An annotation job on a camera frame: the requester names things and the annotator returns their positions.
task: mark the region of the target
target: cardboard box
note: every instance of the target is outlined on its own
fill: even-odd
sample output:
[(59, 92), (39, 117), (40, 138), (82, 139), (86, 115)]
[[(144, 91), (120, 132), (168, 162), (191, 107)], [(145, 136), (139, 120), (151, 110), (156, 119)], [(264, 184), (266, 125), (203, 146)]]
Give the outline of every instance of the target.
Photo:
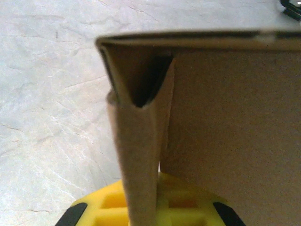
[(155, 225), (158, 164), (249, 226), (301, 222), (301, 33), (99, 38), (131, 226)]

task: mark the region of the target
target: folded cardboard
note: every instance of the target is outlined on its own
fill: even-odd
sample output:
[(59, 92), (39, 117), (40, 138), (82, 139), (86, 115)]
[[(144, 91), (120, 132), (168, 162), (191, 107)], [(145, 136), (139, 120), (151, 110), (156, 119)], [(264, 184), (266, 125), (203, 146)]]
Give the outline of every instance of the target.
[(154, 226), (158, 165), (249, 226), (301, 222), (301, 33), (98, 38), (131, 226)]

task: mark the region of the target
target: cardboard flap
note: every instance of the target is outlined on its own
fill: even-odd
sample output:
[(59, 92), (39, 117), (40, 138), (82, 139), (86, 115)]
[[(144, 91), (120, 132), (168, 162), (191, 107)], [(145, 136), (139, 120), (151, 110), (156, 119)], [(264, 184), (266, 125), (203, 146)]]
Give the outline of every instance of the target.
[(132, 226), (155, 225), (158, 163), (167, 146), (174, 62), (149, 48), (105, 47), (108, 110)]

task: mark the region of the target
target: triangular gap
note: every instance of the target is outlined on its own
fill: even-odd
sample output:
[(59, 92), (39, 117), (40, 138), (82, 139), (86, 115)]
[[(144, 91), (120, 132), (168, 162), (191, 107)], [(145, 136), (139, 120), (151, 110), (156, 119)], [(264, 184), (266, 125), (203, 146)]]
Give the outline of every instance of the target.
[(155, 98), (173, 59), (170, 51), (155, 47), (106, 45), (100, 52), (119, 103), (137, 107)]

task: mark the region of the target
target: black rubber tip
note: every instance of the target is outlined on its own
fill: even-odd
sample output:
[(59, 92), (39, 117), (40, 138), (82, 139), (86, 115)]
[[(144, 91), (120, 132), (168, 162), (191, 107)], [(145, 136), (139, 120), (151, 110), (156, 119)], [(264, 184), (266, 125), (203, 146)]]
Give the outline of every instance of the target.
[(290, 0), (280, 0), (280, 3), (286, 8), (283, 12), (284, 14), (297, 21), (301, 21), (301, 6), (299, 4), (295, 5)]
[(76, 226), (88, 204), (82, 202), (66, 210), (55, 226)]
[(226, 226), (246, 226), (231, 207), (221, 202), (214, 202), (213, 205)]

